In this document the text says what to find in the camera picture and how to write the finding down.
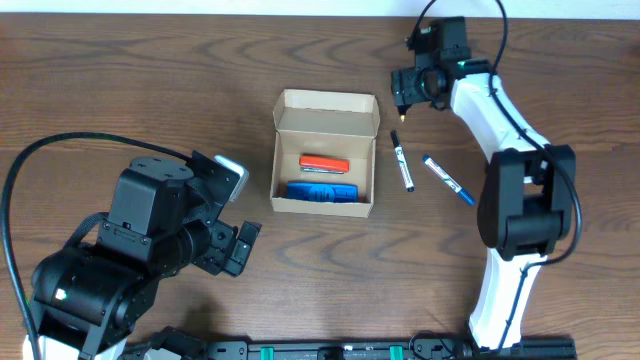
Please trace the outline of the black correction tape dispenser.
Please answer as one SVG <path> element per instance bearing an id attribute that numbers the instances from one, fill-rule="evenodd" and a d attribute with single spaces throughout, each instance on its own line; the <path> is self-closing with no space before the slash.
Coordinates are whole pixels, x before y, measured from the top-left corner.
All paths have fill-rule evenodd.
<path id="1" fill-rule="evenodd" d="M 399 114 L 400 121 L 404 122 L 405 118 L 406 118 L 407 111 L 409 109 L 409 105 L 397 105 L 396 109 L 397 109 L 397 112 Z"/>

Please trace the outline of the blue plastic holder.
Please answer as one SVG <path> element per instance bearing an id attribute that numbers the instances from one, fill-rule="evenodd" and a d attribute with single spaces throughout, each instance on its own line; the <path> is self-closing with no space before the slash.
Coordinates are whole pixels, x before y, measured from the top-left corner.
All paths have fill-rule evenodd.
<path id="1" fill-rule="evenodd" d="M 358 202 L 358 188 L 350 184 L 289 182 L 286 197 L 310 202 L 355 203 Z"/>

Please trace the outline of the red stapler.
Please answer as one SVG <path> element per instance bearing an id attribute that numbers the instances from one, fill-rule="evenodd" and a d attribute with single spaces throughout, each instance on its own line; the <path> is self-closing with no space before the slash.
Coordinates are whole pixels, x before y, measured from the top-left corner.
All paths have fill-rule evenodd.
<path id="1" fill-rule="evenodd" d="M 299 158 L 299 166 L 305 172 L 330 174 L 346 174 L 350 170 L 348 160 L 316 155 L 302 155 Z"/>

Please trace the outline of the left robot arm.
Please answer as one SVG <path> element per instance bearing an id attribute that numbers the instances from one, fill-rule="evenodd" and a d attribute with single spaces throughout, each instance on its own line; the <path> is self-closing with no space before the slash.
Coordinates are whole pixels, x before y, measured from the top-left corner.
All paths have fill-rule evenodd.
<path id="1" fill-rule="evenodd" d="M 193 265 L 239 276 L 261 226 L 219 218 L 249 178 L 242 165 L 198 152 L 183 163 L 137 157 L 106 213 L 79 226 L 32 276 L 36 334 L 26 359 L 116 359 L 162 280 Z"/>

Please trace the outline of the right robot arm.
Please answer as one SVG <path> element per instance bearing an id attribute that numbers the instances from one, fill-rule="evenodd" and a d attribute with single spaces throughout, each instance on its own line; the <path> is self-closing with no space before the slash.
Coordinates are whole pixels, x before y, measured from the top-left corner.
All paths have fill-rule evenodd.
<path id="1" fill-rule="evenodd" d="M 527 123 L 505 93 L 496 63 L 472 56 L 464 18 L 415 25 L 406 46 L 414 66 L 391 74 L 399 115 L 420 103 L 451 110 L 487 160 L 477 203 L 487 260 L 468 320 L 474 353 L 522 354 L 521 322 L 536 277 L 554 264 L 556 243 L 581 230 L 575 153 Z"/>

